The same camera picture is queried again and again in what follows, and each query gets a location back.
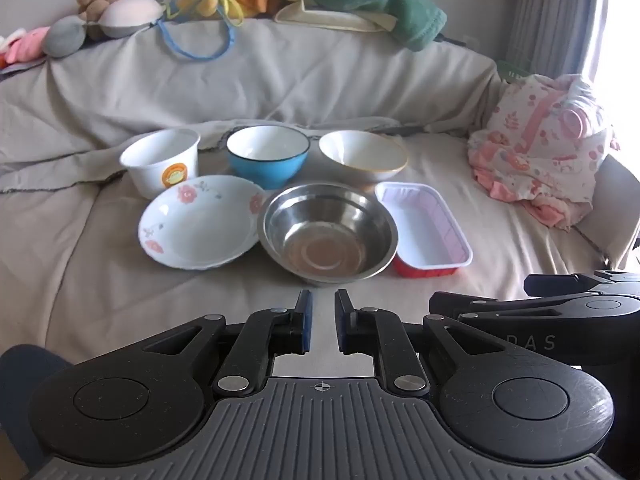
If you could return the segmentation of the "stainless steel bowl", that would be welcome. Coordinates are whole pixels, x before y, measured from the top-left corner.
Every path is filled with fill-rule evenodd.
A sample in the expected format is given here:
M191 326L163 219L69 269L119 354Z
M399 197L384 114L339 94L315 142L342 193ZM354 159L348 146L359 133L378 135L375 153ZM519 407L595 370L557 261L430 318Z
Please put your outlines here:
M315 285L364 281L396 256L398 229L373 196L344 184L310 182L266 200L257 231L269 257Z

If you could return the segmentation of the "red white plastic tray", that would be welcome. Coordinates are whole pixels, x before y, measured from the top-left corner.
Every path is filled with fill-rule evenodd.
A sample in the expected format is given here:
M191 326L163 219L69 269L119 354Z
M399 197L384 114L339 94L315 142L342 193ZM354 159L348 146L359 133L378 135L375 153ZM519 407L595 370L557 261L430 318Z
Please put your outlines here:
M431 186L382 182L374 195L394 219L398 247L393 261L402 278L455 274L473 260L472 248L446 200Z

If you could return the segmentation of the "white floral plate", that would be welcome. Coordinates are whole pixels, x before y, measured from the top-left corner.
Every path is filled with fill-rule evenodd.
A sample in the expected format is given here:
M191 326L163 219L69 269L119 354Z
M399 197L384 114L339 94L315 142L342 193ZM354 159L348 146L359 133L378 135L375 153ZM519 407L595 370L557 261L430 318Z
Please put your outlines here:
M138 240L156 262L173 269L219 268L258 242L265 191L249 180L215 174L168 188L145 208Z

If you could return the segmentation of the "white bowl yellow rim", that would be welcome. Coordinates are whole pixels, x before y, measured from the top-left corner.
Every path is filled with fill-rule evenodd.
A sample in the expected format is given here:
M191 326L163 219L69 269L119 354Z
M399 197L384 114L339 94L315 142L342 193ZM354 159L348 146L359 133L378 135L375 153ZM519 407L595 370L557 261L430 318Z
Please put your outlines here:
M318 141L324 166L337 180L372 185L390 180L409 162L406 149L388 136L360 130L326 133Z

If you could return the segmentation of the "blue enamel bowl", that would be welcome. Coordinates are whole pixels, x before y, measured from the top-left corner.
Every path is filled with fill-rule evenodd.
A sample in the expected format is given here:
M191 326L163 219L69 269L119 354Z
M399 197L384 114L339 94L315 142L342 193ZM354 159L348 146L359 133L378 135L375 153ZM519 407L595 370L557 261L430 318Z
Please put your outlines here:
M311 140L290 127L253 126L230 134L226 148L230 166L239 177L275 190L302 169Z

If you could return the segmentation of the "white paper cup bowl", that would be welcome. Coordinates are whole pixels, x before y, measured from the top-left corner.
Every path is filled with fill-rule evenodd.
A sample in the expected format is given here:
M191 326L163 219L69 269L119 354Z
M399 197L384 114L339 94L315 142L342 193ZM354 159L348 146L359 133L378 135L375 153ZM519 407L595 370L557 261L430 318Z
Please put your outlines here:
M149 133L119 156L138 192L154 200L168 188L198 176L201 137L187 128Z

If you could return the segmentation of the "pink floral baby cloth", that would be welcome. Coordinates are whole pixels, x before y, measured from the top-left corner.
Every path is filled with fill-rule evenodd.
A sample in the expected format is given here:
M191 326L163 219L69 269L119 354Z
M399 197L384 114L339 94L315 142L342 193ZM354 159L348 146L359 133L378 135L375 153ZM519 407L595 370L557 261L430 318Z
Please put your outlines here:
M614 146L588 79L532 75L506 86L487 126L470 135L468 159L491 198L567 231L592 211L596 174Z

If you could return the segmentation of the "grey sofa blanket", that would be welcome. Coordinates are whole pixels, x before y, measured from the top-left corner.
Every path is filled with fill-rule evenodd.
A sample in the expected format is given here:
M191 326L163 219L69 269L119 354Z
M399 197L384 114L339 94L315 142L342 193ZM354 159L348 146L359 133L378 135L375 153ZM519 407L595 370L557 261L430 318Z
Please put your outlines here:
M1 344L35 344L81 362L209 313L241 322L292 304L302 282L260 248L219 269L172 270L145 255L145 208L119 155L142 134L190 127L206 174L227 169L224 135L285 124L310 134L391 133L408 148L402 177L442 193L472 264L444 278L387 270L349 286L360 306L418 322L433 292L504 299L531 273L589 272L617 261L628 228L600 196L577 229L548 229L489 198L466 137L501 96L495 63L451 44L419 53L383 34L245 23L220 60L171 53L152 29L14 75L1 85Z

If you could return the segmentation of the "grey curtain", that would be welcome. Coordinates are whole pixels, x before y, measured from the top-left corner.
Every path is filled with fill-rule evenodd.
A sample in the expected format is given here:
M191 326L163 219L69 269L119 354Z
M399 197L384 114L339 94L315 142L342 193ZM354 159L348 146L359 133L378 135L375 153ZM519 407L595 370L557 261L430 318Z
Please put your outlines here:
M519 72L593 79L608 0L516 0L506 62Z

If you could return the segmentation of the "cream cloth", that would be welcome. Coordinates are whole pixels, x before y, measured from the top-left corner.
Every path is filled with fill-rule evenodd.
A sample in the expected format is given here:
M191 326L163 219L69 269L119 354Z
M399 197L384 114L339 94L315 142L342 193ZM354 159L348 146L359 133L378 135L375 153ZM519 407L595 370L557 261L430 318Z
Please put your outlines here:
M343 32L391 32L397 18L390 14L357 11L331 11L318 6L308 6L305 0L294 0L274 14L279 24L313 28L342 30Z

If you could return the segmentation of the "yellow orange plush toy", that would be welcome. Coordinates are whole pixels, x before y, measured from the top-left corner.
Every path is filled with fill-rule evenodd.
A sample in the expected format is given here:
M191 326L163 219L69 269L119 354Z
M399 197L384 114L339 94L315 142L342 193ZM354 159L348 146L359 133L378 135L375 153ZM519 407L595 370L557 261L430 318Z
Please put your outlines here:
M241 26L249 18L275 16L284 0L164 0L163 18L170 22L222 20Z

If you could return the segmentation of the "pink grey round plush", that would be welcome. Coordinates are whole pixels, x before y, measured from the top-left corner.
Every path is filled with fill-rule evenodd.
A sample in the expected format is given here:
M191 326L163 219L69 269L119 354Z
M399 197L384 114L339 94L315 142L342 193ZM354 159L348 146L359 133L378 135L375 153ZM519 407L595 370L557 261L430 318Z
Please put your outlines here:
M163 13L156 0L118 0L102 13L98 25L105 36L119 39L154 25Z

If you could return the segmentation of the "grey plush ball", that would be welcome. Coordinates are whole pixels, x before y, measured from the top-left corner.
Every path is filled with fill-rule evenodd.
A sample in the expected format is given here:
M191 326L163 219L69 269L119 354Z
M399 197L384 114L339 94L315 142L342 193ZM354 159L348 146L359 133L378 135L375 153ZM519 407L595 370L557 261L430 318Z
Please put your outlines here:
M66 58L77 52L86 38L86 23L78 16L66 16L49 28L43 39L42 50L50 58Z

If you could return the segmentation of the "pink white plush toy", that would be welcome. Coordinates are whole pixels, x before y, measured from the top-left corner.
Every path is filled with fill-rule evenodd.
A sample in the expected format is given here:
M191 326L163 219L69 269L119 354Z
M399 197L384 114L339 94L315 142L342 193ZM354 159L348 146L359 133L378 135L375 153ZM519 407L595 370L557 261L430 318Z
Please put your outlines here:
M1 37L1 67L34 62L43 57L43 41L49 27L32 30L19 28L9 36Z

